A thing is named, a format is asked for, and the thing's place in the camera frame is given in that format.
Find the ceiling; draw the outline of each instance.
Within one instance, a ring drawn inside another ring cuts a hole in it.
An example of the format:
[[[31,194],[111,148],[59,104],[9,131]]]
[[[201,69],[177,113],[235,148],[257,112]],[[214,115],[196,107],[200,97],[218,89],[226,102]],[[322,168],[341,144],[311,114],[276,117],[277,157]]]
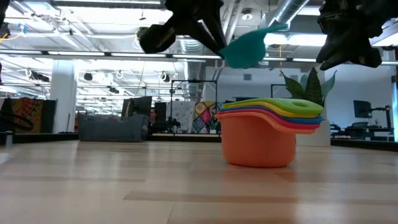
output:
[[[140,27],[148,27],[151,24],[163,24],[172,15],[165,10],[163,5],[156,4],[159,1],[96,1],[96,0],[18,0],[11,1],[6,11],[5,22],[9,23],[12,37],[18,35],[21,28],[25,34],[15,40],[6,40],[0,43],[0,49],[22,50],[53,50],[53,51],[78,51],[78,52],[143,52],[135,35]],[[244,20],[243,14],[238,12],[239,2],[243,9],[249,9],[252,19]],[[297,34],[320,35],[317,24],[318,8],[323,1],[310,1],[293,19],[290,30],[283,34],[276,34],[270,38],[279,41],[280,35],[284,39]],[[233,38],[242,36],[252,30],[264,26],[266,16],[277,9],[278,0],[224,0],[221,8],[221,21],[225,24],[228,16],[231,22],[227,26],[228,32],[233,32]],[[232,21],[237,17],[236,27]],[[179,38],[166,52],[167,54],[184,54],[182,44],[189,39]],[[270,57],[296,57],[315,58],[322,44],[311,46],[315,41],[309,40],[309,44],[292,45],[287,42],[280,47],[268,47]],[[205,55],[213,55],[207,49],[200,52]],[[0,55],[3,64],[2,79],[4,83],[35,84],[44,86],[2,86],[0,96],[5,94],[12,96],[28,96],[29,94],[40,97],[48,97],[50,87],[48,83],[29,78],[30,71],[39,72],[51,79],[52,58],[40,57],[9,57]],[[130,96],[154,95],[161,97],[163,101],[170,100],[170,83],[159,79],[162,72],[171,79],[204,79],[206,66],[214,66],[213,60],[187,60],[187,59],[143,59],[135,60],[98,60],[76,59],[75,65],[80,68],[78,79],[79,86],[90,85],[114,85],[119,94],[110,93],[105,87],[79,88],[78,105],[85,106],[84,102],[90,100],[90,108],[96,105],[113,110],[121,109],[123,98]],[[310,68],[310,63],[286,63],[289,68]],[[269,62],[263,68],[278,69],[279,62]],[[85,73],[94,74],[93,81],[84,79]],[[202,84],[180,84],[181,90],[176,95],[184,99],[197,100],[201,96]],[[98,98],[113,99],[113,102],[104,102]]]

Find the white wall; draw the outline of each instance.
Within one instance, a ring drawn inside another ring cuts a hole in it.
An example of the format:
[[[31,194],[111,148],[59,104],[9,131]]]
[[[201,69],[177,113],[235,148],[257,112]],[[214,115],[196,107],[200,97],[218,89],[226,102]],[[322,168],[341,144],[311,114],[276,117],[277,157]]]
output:
[[[385,107],[392,104],[391,70],[393,67],[380,66],[368,68],[359,65],[339,65],[325,72],[328,80],[335,70],[336,83],[334,89],[326,99],[327,119],[342,128],[350,126],[354,122],[369,121],[368,119],[355,118],[354,100],[371,102],[373,108]],[[302,76],[297,68],[282,70],[286,75]],[[214,70],[206,68],[207,79],[211,79]],[[243,74],[252,74],[252,81],[244,81]],[[218,83],[218,101],[235,100],[234,97],[271,97],[271,84],[284,84],[283,77],[279,76],[279,69],[234,70],[225,68]],[[286,93],[277,93],[276,97],[286,97]],[[206,100],[215,100],[214,92],[207,86],[204,92]],[[371,123],[386,127],[386,114],[383,111],[373,112]]]
[[[385,107],[392,104],[392,83],[390,67],[367,68],[359,65],[339,65],[326,71],[326,79],[336,73],[334,89],[326,99],[327,118],[331,123],[345,128],[354,122],[368,121],[387,127],[386,113],[374,111],[373,118],[355,118],[354,100],[371,103],[372,108]]]
[[[298,68],[285,68],[282,71],[287,76],[298,75],[301,76]],[[206,78],[211,80],[214,73],[212,67],[206,68]],[[251,74],[251,81],[244,81],[243,75]],[[224,68],[220,79],[218,80],[218,101],[225,100],[234,101],[236,97],[271,97],[271,84],[284,84],[284,78],[279,76],[279,69],[269,71],[268,69],[252,68],[248,70],[239,70],[232,68]],[[286,95],[284,88],[281,88],[275,95],[282,97]],[[215,93],[206,86],[203,94],[205,100],[215,100]]]

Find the orange cup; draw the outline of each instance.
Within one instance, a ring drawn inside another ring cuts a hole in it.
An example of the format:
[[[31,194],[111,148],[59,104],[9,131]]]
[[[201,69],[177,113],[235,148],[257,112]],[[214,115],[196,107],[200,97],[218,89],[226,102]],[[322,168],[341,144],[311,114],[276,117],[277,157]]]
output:
[[[258,116],[218,115],[224,158],[246,167],[285,167],[295,155],[295,134],[274,129]]]

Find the ceiling pipe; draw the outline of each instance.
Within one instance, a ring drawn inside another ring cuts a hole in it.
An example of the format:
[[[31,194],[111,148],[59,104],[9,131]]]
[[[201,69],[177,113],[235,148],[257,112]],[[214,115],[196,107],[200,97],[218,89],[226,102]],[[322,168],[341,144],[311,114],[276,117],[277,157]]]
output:
[[[236,25],[238,24],[238,21],[239,21],[241,12],[242,12],[243,7],[244,7],[244,3],[246,3],[246,0],[236,0],[235,3],[238,4],[238,9],[236,10],[234,20],[232,21],[231,27],[229,28],[229,31],[228,31],[228,33],[226,35],[226,44],[227,45],[232,40],[232,37],[233,37],[234,32],[235,32]]]
[[[81,26],[84,30],[86,30],[86,32],[89,35],[93,35],[94,33],[86,26],[84,25],[84,23],[82,23],[81,20],[77,19],[75,16],[73,16],[73,14],[70,11],[62,11],[62,9],[59,9],[60,11],[60,15],[64,14],[64,16],[60,16],[61,20],[66,21],[68,26],[75,31],[79,36],[81,36],[83,39],[85,39],[86,41],[88,41],[89,43],[91,43],[93,45],[93,47],[99,51],[102,52],[103,50],[98,46],[98,44],[94,43],[91,39],[89,39],[86,35],[84,35],[79,28],[77,28],[77,26],[75,26],[72,21],[77,22],[77,24],[79,24],[79,26]],[[105,44],[102,41],[98,41],[99,43],[102,44],[102,46],[104,47],[105,50],[109,50],[109,48],[107,48],[107,46],[105,46]]]
[[[65,7],[100,7],[108,9],[158,9],[167,10],[160,1],[95,1],[95,0],[53,0],[54,6]]]
[[[73,41],[71,38],[65,36],[65,35],[61,35],[60,31],[57,29],[57,27],[55,27],[54,25],[50,25],[49,23],[47,23],[42,17],[33,14],[31,15],[31,18],[34,19],[37,22],[40,22],[43,25],[46,25],[47,27],[51,28],[51,30],[55,33],[58,34],[59,37],[61,37],[64,41],[68,42],[70,45],[74,46],[76,49],[80,49],[80,46],[75,43],[75,41]]]
[[[228,14],[225,18],[225,21],[223,23],[223,33],[224,35],[226,34],[226,31],[228,30],[229,23],[231,22],[232,19],[232,14],[234,13],[234,8],[235,8],[236,2],[234,0],[229,2],[228,7],[225,10],[229,10]]]
[[[310,0],[280,0],[275,10],[274,18],[270,21],[268,26],[287,24],[290,28],[290,22],[302,10],[302,8]]]

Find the cable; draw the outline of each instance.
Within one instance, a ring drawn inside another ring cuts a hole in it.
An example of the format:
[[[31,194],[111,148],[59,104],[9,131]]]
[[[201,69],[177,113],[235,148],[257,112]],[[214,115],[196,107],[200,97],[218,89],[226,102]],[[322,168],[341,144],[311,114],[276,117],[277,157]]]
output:
[[[97,38],[97,39],[127,39],[127,38],[136,37],[136,34],[120,35],[120,36],[115,36],[115,35],[85,35],[85,36],[91,37],[91,38]]]
[[[134,47],[137,50],[142,50],[141,46],[139,45],[139,41],[138,38],[134,38],[134,40],[132,40],[132,47]]]
[[[26,75],[26,77],[31,77],[32,71],[30,69],[25,69],[25,75]]]
[[[61,35],[69,34],[24,34],[24,37],[59,37]]]
[[[122,70],[116,72],[116,78],[121,79],[121,78],[123,78],[123,77],[124,77],[124,74],[123,74]]]
[[[35,77],[33,77],[33,79],[36,81],[37,84],[40,84],[39,81]],[[48,93],[47,90],[45,90],[45,88],[42,85],[40,85],[40,87],[42,89],[42,93],[44,95],[44,98],[47,100],[47,93]]]
[[[282,57],[282,46],[279,46],[279,57]],[[282,61],[280,61],[280,70],[282,71]]]
[[[134,94],[134,96],[137,96],[137,94],[138,94],[138,90],[139,90],[139,87],[141,86],[141,81],[142,81],[142,77],[143,77],[143,74],[144,74],[144,69],[145,69],[145,63],[146,63],[146,62],[144,62],[144,64],[142,65],[141,77],[140,77],[140,79],[139,79],[139,83],[138,83],[137,91],[136,91],[136,94]]]
[[[24,33],[24,28],[22,27],[22,28],[21,28],[21,32],[20,32],[18,35],[16,35],[15,37],[13,37],[13,38],[6,38],[6,37],[7,37],[7,34],[4,34],[4,36],[0,39],[0,43],[3,42],[3,41],[5,41],[5,40],[15,40],[15,39],[17,39],[18,37],[20,37],[23,33]]]

